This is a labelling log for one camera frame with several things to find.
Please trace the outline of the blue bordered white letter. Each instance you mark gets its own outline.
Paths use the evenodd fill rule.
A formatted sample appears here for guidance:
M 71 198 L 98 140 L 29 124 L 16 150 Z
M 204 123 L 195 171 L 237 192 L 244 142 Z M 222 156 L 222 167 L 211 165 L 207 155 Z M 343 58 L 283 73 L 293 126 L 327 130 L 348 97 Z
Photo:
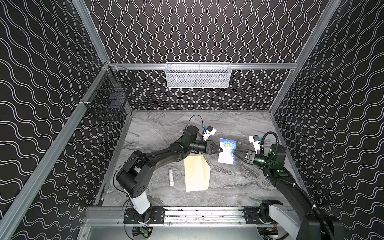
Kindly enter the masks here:
M 233 151 L 236 150 L 237 142 L 234 140 L 220 139 L 220 148 L 223 149 L 219 153 L 218 163 L 234 165 L 235 156 Z

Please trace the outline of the cream yellow envelope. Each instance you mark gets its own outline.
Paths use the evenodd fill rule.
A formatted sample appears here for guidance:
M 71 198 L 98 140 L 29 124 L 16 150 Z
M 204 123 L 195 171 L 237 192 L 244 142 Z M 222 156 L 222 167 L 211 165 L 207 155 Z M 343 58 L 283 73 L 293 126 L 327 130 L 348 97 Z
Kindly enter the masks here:
M 189 156 L 184 159 L 186 192 L 205 191 L 209 188 L 211 167 L 204 156 Z

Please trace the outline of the white glue stick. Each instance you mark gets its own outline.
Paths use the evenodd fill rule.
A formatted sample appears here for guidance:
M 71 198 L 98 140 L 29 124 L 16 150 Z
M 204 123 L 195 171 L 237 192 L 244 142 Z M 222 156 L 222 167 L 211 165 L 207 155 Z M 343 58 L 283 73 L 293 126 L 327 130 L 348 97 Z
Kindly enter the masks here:
M 175 182 L 174 182 L 174 175 L 173 175 L 172 169 L 169 169 L 169 181 L 170 181 L 170 186 L 173 187 L 175 185 Z

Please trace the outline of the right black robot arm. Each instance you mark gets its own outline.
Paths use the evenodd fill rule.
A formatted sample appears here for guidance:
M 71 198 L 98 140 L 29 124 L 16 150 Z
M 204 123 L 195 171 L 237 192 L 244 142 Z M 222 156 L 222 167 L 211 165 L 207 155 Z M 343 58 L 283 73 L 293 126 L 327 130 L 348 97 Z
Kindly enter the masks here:
M 344 229 L 336 217 L 327 215 L 295 181 L 285 168 L 286 150 L 282 145 L 272 144 L 267 155 L 253 150 L 234 150 L 233 154 L 262 170 L 292 207 L 289 210 L 279 201 L 264 200 L 259 208 L 260 220 L 276 222 L 295 240 L 342 240 Z

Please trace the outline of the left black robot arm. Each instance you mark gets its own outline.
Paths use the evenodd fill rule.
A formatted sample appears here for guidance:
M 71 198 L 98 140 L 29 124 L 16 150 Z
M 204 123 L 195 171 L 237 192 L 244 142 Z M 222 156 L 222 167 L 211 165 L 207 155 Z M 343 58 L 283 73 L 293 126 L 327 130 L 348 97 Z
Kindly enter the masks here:
M 211 140 L 204 140 L 196 126 L 188 126 L 181 137 L 169 147 L 152 152 L 134 151 L 114 174 L 122 191 L 130 199 L 134 209 L 134 217 L 139 223 L 147 223 L 151 218 L 152 206 L 148 200 L 146 189 L 154 171 L 170 163 L 184 160 L 190 155 L 222 153 L 223 149 Z

